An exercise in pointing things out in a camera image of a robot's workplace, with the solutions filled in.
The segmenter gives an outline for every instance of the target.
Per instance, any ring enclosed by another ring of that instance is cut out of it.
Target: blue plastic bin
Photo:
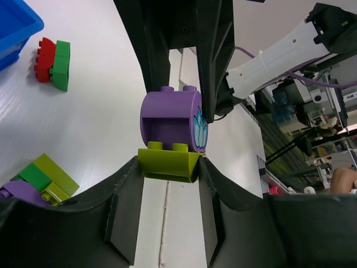
[[[0,0],[0,71],[15,63],[30,36],[43,28],[42,19],[23,0]]]

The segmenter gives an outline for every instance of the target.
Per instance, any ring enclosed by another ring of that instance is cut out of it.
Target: lime green toy block
[[[143,175],[151,179],[194,183],[198,177],[200,152],[188,152],[187,144],[175,143],[173,150],[163,150],[162,142],[148,143],[148,149],[138,150]]]
[[[30,183],[37,191],[42,191],[52,181],[35,164],[31,163],[16,176],[15,180],[22,179]]]
[[[55,56],[53,67],[50,69],[51,81],[56,88],[67,92],[69,80],[69,58]]]
[[[71,54],[71,44],[69,42],[57,40],[55,55],[69,58]]]
[[[50,183],[43,191],[41,191],[43,200],[51,202],[55,207],[64,200],[69,199],[69,196],[62,191],[54,182]]]
[[[33,163],[68,196],[71,197],[78,190],[79,185],[46,154],[41,155]]]

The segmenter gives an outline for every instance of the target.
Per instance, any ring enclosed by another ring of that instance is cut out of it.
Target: white tabletop
[[[141,69],[112,0],[26,2],[43,19],[45,29],[30,38],[19,62],[0,72],[0,185],[45,152],[80,185],[79,193],[113,174],[144,147],[139,130],[146,94]],[[34,77],[34,57],[42,37],[71,43],[67,93]],[[172,51],[170,62],[170,85],[177,88],[181,54]],[[183,63],[182,68],[197,71],[197,65]],[[210,129],[207,155],[211,161],[223,174],[261,196],[256,155],[264,151],[257,125],[237,107]],[[166,181],[145,181],[135,267],[157,267],[160,249],[166,268],[203,267],[197,184],[172,183],[168,195],[166,186]],[[164,233],[170,235],[161,247],[164,213]],[[186,232],[179,226],[182,221],[195,224],[194,229]],[[197,235],[192,236],[192,231],[198,231]],[[181,246],[192,239],[200,253],[192,255],[192,247],[187,247],[184,253],[190,258],[177,262],[183,256]]]

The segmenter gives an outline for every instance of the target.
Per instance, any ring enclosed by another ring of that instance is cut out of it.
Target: person's arm
[[[331,178],[331,194],[349,194],[357,180],[357,171],[346,167],[335,169]]]

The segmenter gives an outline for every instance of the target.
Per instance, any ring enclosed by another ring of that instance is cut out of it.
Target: dark green toy block
[[[53,67],[50,69],[51,80],[56,88],[67,92],[69,80],[69,58],[55,56]]]
[[[52,182],[34,163],[25,167],[17,177],[30,183],[39,192],[44,190]]]
[[[69,42],[58,40],[56,43],[56,56],[69,58],[71,53],[71,44]]]

